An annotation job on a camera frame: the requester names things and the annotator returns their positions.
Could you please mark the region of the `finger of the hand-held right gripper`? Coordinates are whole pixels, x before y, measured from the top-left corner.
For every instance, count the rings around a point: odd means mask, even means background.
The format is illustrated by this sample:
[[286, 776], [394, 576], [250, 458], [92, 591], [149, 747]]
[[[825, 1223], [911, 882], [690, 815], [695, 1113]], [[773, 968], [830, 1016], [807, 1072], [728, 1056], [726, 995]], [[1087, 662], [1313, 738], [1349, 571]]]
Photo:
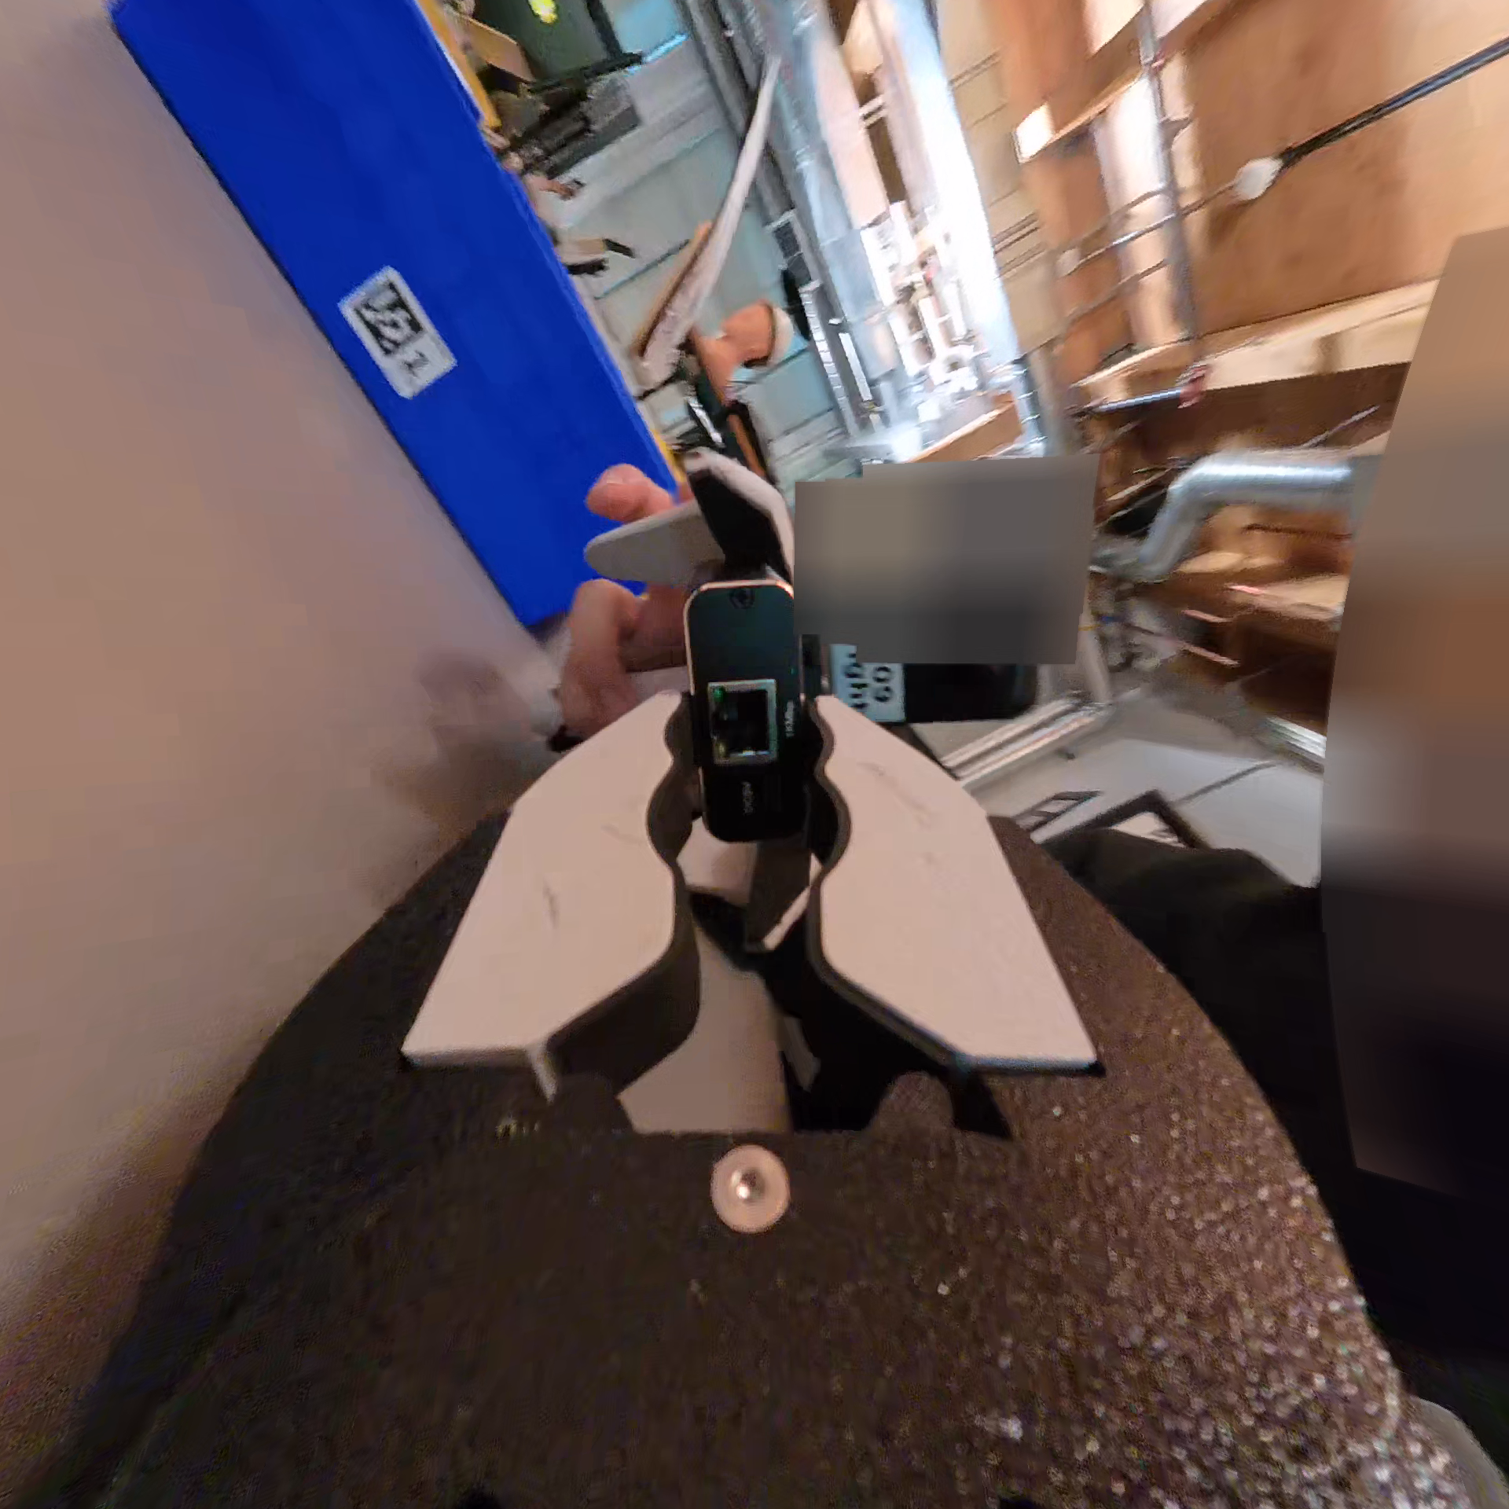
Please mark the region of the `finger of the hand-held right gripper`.
[[746, 898], [746, 952], [776, 950], [805, 914], [816, 862], [805, 842], [760, 842]]
[[755, 842], [688, 840], [685, 844], [685, 885], [690, 894], [712, 896], [744, 909], [749, 903], [755, 867]]

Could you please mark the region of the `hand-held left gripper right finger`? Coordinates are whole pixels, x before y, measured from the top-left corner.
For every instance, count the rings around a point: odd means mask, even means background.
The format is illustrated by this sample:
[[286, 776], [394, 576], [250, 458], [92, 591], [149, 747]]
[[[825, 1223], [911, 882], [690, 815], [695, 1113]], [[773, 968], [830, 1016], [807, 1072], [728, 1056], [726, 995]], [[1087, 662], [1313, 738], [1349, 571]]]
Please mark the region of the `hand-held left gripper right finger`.
[[936, 1063], [1085, 1072], [1085, 1029], [988, 813], [837, 697], [812, 702], [835, 839], [807, 901], [816, 971]]

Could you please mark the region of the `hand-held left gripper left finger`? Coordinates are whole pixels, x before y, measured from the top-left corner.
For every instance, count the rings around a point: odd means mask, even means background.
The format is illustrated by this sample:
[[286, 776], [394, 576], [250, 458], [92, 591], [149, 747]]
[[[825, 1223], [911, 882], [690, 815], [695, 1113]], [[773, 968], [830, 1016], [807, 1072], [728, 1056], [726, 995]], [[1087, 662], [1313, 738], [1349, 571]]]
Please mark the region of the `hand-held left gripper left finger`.
[[658, 691], [561, 756], [509, 810], [408, 1036], [415, 1068], [640, 1081], [695, 1027], [677, 856], [690, 835], [686, 698]]

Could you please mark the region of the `black network splitter box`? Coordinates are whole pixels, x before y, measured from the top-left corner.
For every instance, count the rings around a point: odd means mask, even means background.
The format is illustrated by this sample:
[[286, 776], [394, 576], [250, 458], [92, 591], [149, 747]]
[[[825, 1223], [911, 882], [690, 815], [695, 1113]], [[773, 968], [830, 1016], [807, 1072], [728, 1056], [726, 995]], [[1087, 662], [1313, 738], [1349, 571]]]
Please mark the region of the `black network splitter box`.
[[803, 831], [814, 734], [796, 596], [780, 574], [712, 578], [685, 603], [692, 756], [724, 842]]

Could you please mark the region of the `blue plastic bin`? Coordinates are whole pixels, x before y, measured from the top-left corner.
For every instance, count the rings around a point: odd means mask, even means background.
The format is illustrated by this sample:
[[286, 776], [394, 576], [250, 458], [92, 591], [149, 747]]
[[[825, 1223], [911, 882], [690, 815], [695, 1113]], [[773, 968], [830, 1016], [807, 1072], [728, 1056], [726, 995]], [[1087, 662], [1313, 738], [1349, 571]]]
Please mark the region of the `blue plastic bin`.
[[528, 628], [667, 459], [408, 1], [124, 1], [119, 37]]

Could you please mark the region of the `silver duct elbow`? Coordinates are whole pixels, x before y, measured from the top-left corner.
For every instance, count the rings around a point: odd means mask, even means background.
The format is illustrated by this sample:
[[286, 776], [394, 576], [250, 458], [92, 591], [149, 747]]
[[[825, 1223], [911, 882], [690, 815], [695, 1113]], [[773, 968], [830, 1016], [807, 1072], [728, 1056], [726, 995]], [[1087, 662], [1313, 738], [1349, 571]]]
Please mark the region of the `silver duct elbow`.
[[1371, 458], [1322, 447], [1223, 451], [1184, 468], [1141, 540], [1100, 537], [1089, 567], [1096, 574], [1157, 583], [1195, 551], [1204, 524], [1227, 506], [1281, 513], [1344, 513], [1351, 522], [1376, 472]]

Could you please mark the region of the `person's right hand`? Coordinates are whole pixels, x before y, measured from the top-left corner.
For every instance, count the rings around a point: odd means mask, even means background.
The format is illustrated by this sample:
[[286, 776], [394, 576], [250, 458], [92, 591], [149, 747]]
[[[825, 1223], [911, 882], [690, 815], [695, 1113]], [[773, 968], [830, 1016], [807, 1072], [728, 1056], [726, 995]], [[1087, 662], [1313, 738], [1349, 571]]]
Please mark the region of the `person's right hand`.
[[[611, 524], [627, 524], [670, 512], [686, 499], [632, 465], [613, 465], [591, 486], [588, 506]], [[632, 592], [611, 578], [582, 582], [566, 618], [559, 733], [582, 740], [597, 734], [638, 706], [640, 673], [683, 666], [685, 612], [685, 589], [650, 585]]]

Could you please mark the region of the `person's black hoodie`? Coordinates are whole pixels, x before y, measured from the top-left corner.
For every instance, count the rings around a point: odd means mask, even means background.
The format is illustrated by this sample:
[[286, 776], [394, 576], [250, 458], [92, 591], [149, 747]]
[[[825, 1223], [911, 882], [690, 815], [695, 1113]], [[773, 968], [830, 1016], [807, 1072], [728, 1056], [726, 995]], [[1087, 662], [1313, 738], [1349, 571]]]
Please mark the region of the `person's black hoodie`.
[[1407, 1379], [1506, 1458], [1506, 1209], [1358, 1167], [1315, 885], [1114, 828], [1044, 844], [1206, 1011], [1310, 1169]]

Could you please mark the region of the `wooden document stand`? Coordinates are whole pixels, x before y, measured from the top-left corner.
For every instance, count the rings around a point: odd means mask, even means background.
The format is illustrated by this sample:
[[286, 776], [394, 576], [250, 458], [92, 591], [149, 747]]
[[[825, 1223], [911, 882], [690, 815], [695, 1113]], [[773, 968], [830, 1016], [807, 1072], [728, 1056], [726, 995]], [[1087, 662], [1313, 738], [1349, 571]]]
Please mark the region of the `wooden document stand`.
[[780, 66], [767, 62], [720, 208], [692, 237], [629, 345], [631, 368], [641, 389], [658, 389], [674, 377], [686, 337], [717, 287], [765, 156], [778, 82]]

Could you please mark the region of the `silver ventilation duct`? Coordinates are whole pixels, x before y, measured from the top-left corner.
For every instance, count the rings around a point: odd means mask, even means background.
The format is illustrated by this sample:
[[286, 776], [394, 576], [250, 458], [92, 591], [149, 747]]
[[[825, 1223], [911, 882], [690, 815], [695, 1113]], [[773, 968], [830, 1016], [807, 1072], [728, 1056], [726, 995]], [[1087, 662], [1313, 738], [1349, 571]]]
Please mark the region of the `silver ventilation duct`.
[[1037, 391], [997, 271], [986, 204], [929, 9], [922, 1], [871, 1], [870, 12], [886, 115], [900, 129], [902, 174], [932, 228], [943, 233], [938, 258], [958, 287], [988, 379], [1010, 391], [1024, 447], [1044, 454], [1049, 443]]
[[857, 463], [886, 416], [889, 357], [857, 213], [870, 150], [828, 7], [717, 1], [703, 10], [733, 88], [753, 100], [774, 80], [756, 199], [835, 413], [825, 452], [832, 465]]

